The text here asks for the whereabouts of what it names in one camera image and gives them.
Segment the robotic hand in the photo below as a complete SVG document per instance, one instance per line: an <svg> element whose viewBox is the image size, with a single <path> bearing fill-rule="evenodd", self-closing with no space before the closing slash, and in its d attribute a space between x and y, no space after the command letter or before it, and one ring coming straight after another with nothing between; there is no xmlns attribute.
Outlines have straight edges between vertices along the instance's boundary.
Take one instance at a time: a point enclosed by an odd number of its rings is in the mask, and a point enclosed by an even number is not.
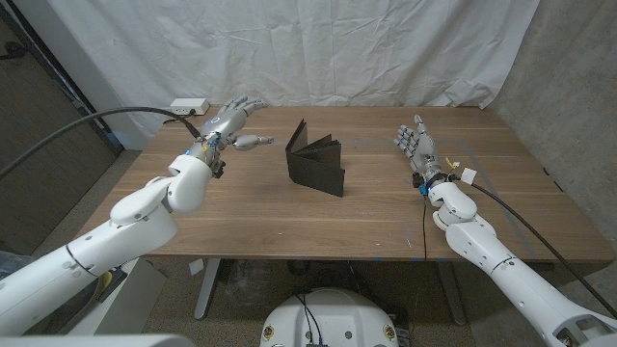
<svg viewBox="0 0 617 347"><path fill-rule="evenodd" d="M238 150L249 150L258 145L272 144L274 141L270 137L234 134L242 129L254 111L264 107L267 106L261 100L248 101L246 96L232 99L219 110L218 115L203 125L201 137L189 148L187 154L203 160L212 174L220 178L225 166L225 162L221 160L221 151L228 145Z"/></svg>
<svg viewBox="0 0 617 347"><path fill-rule="evenodd" d="M269 137L234 135L252 112L266 107L246 96L234 100L176 157L172 177L155 177L120 200L109 221L0 280L0 335L25 333L109 269L169 242L178 230L171 212L189 213L203 204L208 181L223 174L221 151L227 145L248 150L272 143Z"/></svg>
<svg viewBox="0 0 617 347"><path fill-rule="evenodd" d="M410 166L414 170L414 187L419 188L423 184L428 189L443 183L447 175L442 171L435 141L426 131L426 125L418 115L414 121L417 131L401 125L398 140L394 140L394 143L410 159Z"/></svg>
<svg viewBox="0 0 617 347"><path fill-rule="evenodd" d="M617 320L568 300L499 241L475 202L448 181L433 138L419 116L415 121L417 131L402 125L394 143L410 159L414 186L439 208L433 220L448 246L491 277L548 346L616 345Z"/></svg>

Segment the table leg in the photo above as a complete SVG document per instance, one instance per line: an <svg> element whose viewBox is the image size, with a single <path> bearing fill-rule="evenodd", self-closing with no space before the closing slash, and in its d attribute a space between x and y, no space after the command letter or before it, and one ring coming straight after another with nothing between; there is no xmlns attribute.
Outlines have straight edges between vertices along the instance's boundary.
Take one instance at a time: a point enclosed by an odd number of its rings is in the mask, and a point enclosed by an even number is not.
<svg viewBox="0 0 617 347"><path fill-rule="evenodd" d="M445 299L447 300L447 304L450 308L452 320L454 321L454 324L462 327L467 324L467 318L465 317L465 312L463 311L461 293L459 292L459 286L456 283L456 278L454 277L452 263L446 261L437 262L436 264L437 272L439 273L440 280L442 282L443 294L445 294Z"/></svg>
<svg viewBox="0 0 617 347"><path fill-rule="evenodd" d="M202 320L205 318L205 313L208 309L208 304L214 294L214 285L216 284L216 275L219 272L219 264L221 259L208 259L205 263L205 271L203 272L203 282L201 283L200 296L197 299L195 306L195 319Z"/></svg>

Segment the black folded board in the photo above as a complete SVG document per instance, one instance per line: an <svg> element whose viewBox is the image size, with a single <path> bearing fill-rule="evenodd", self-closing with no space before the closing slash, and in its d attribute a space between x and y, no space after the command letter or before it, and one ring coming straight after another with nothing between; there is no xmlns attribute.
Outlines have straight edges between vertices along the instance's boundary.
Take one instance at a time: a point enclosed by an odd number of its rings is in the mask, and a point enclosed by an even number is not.
<svg viewBox="0 0 617 347"><path fill-rule="evenodd" d="M308 132L302 120L285 147L289 178L294 183L342 198L345 171L340 168L340 143L328 135L308 145Z"/></svg>

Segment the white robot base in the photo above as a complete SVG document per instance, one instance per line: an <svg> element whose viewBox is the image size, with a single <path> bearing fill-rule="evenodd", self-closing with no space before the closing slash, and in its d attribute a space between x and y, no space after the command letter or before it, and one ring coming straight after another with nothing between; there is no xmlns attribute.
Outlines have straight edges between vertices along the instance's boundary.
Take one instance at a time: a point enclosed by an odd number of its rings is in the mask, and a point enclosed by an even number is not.
<svg viewBox="0 0 617 347"><path fill-rule="evenodd" d="M392 321L377 305L346 289L319 288L299 295L317 322L305 313L303 303L295 296L275 308L266 319L260 346L380 346L398 347Z"/></svg>

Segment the wooden table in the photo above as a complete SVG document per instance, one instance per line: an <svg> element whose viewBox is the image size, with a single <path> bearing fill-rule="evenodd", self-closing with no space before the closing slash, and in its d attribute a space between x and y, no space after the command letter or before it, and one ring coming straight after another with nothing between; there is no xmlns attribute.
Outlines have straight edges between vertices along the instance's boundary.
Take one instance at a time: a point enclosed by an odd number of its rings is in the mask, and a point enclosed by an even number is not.
<svg viewBox="0 0 617 347"><path fill-rule="evenodd" d="M198 128L216 113L196 117ZM229 147L221 179L209 183L203 207L175 214L178 235L156 255L214 258L461 259L412 187L412 170L392 140L401 124L421 115L445 157L478 171L475 183L497 193L535 226L564 257L575 262L607 262L615 253L578 208L543 172L512 131L490 111L437 107L273 107L255 112L241 134L274 136L269 146L240 152ZM284 147L300 120L309 140L332 133L342 142L344 197L294 184ZM180 124L165 125L137 158L82 232L109 218L112 206L158 175L191 144ZM518 257L554 257L496 202L462 183L478 213Z"/></svg>

